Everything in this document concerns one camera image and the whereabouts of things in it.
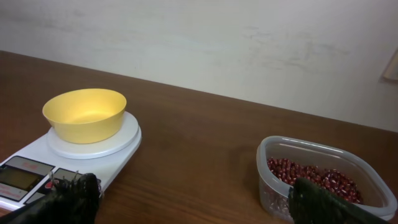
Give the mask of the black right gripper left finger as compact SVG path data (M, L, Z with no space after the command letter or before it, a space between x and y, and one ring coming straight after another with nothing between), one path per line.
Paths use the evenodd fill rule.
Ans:
M1 224L94 224L102 200L100 181L92 173L59 183L51 192L1 217Z

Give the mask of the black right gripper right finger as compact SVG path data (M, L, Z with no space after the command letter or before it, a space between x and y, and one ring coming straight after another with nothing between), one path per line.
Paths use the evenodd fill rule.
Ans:
M389 224L305 178L295 181L287 202L295 224Z

